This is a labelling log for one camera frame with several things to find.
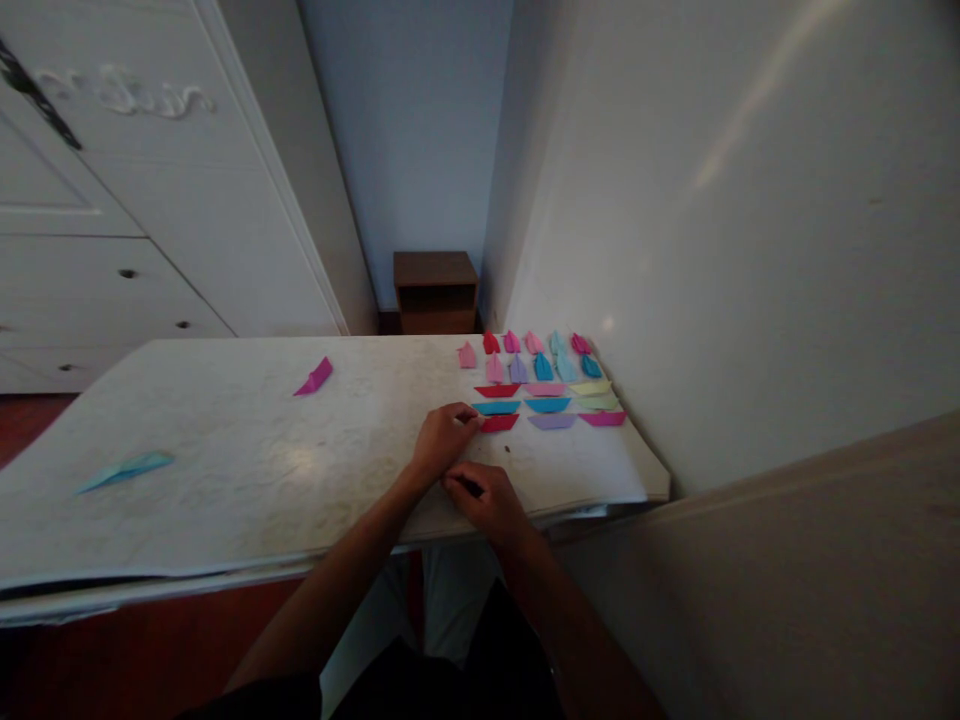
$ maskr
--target white tabletop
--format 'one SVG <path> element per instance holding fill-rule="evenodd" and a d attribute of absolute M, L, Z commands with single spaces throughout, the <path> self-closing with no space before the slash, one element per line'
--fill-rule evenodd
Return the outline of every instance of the white tabletop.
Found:
<path fill-rule="evenodd" d="M 466 340 L 475 370 L 458 366 Z M 294 397 L 324 356 L 331 377 Z M 532 357 L 521 358 L 532 378 Z M 487 384 L 485 360 L 478 335 L 152 342 L 0 473 L 0 589 L 191 577 L 316 555 L 394 479 L 429 409 L 486 400 L 473 389 Z M 519 412 L 512 430 L 479 435 L 467 457 L 503 466 L 531 516 L 667 499 L 669 475 L 629 420 L 545 432 L 526 420 L 525 403 Z M 102 467 L 151 450 L 176 460 L 75 495 Z M 401 541 L 469 530 L 435 488 Z"/>

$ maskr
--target black shirt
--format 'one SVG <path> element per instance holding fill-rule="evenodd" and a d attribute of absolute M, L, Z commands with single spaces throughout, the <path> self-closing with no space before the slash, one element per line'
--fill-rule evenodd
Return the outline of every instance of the black shirt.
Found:
<path fill-rule="evenodd" d="M 318 718 L 316 675 L 259 680 L 180 716 Z M 477 623 L 464 669 L 424 657 L 397 638 L 360 675 L 333 715 L 354 718 L 562 718 L 546 655 L 498 580 Z"/>

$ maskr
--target wooden nightstand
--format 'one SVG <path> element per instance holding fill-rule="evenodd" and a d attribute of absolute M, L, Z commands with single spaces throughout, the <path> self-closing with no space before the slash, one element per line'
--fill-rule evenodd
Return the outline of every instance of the wooden nightstand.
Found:
<path fill-rule="evenodd" d="M 404 335 L 472 333 L 479 279 L 465 252 L 393 254 Z"/>

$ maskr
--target drawer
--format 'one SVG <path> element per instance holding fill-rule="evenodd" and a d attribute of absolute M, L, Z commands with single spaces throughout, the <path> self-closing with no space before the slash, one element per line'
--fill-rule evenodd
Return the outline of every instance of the drawer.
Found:
<path fill-rule="evenodd" d="M 203 300 L 0 298 L 0 349 L 233 337 Z"/>
<path fill-rule="evenodd" d="M 145 238 L 34 235 L 0 237 L 4 297 L 191 300 L 196 293 Z"/>
<path fill-rule="evenodd" d="M 16 363 L 36 380 L 14 378 L 14 382 L 19 381 L 21 387 L 28 389 L 4 391 L 0 384 L 0 392 L 83 392 L 134 350 L 134 346 L 4 350 L 0 354 L 0 368 Z"/>

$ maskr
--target pants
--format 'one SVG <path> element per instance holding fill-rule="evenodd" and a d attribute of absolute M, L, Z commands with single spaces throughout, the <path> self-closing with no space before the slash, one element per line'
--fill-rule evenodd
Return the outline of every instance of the pants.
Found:
<path fill-rule="evenodd" d="M 377 576 L 327 666 L 320 674 L 322 720 L 377 656 L 398 636 L 417 641 L 407 615 L 406 555 L 391 557 Z M 500 563 L 484 541 L 442 545 L 423 551 L 424 654 L 443 657 L 461 670 L 490 588 L 503 580 Z"/>

